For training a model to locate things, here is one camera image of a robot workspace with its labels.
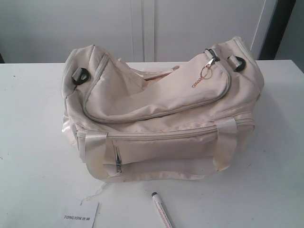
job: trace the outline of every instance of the pen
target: pen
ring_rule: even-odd
[[[160,196],[157,194],[157,192],[152,193],[152,199],[155,203],[155,206],[158,210],[159,215],[161,216],[162,221],[165,224],[166,228],[174,228],[173,224],[171,223],[168,213],[165,209],[165,206],[160,198]]]

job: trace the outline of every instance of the white wall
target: white wall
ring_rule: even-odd
[[[276,59],[291,59],[304,72],[304,1],[297,0]]]
[[[64,62],[101,45],[125,61],[187,61],[243,37],[257,56],[276,0],[0,0],[8,63]]]

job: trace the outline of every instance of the beige fabric bag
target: beige fabric bag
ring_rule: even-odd
[[[63,132],[97,179],[201,179],[244,148],[263,86],[239,37],[161,72],[92,45],[66,61]]]

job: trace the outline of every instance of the table surface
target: table surface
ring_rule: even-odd
[[[131,63],[161,68],[178,63]],[[177,228],[303,227],[304,74],[291,60],[258,61],[265,78],[256,129],[226,171],[199,181],[115,183],[95,228],[156,228],[157,191]],[[64,64],[0,64],[0,227],[48,228],[71,199],[100,184],[61,133]]]

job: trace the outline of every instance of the cream duffel bag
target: cream duffel bag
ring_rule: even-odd
[[[239,37],[149,72],[91,45],[65,64],[63,132],[105,182],[201,179],[244,148],[263,86]]]

